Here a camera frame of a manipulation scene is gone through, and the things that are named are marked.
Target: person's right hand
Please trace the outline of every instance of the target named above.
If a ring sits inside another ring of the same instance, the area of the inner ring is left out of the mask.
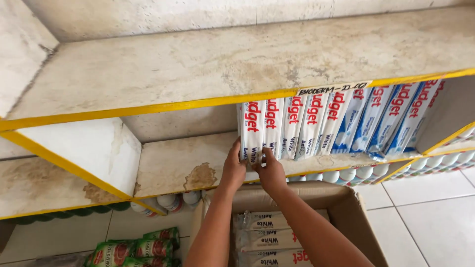
[[[272,149],[264,147],[262,152],[266,155],[263,158],[266,166],[262,167],[261,164],[256,163],[252,166],[252,169],[259,174],[262,188],[273,197],[288,189],[285,171],[282,164],[274,157]]]

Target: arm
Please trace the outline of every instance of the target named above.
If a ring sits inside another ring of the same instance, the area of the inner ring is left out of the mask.
[[[184,267],[228,266],[233,197],[246,177],[246,161],[239,162],[240,146],[241,141],[238,138],[229,150],[221,181],[190,247]]]
[[[285,172],[268,148],[266,166],[253,166],[262,187],[277,203],[314,266],[359,266],[373,264],[342,233],[297,196],[285,182]]]

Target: cardboard box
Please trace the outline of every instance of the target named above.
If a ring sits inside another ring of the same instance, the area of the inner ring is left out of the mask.
[[[388,266],[381,247],[366,218],[359,194],[353,189],[322,181],[300,181],[289,186],[313,209],[327,209],[330,222],[348,238],[366,257],[379,267]],[[193,243],[203,221],[215,190],[206,191],[206,196],[196,207],[191,226]],[[243,185],[233,199],[233,214],[258,211],[277,211],[279,207],[260,185]],[[234,236],[231,233],[229,265],[234,266]]]

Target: handwritten label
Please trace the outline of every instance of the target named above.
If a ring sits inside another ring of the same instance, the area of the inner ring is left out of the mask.
[[[351,83],[344,83],[344,84],[337,84],[337,85],[329,85],[329,86],[317,86],[317,87],[310,87],[305,89],[300,89],[297,92],[296,96],[301,95],[318,95],[318,94],[326,94],[326,93],[335,93],[339,91],[348,91],[353,89],[365,89],[370,84],[371,81],[361,81],[361,82],[351,82]]]

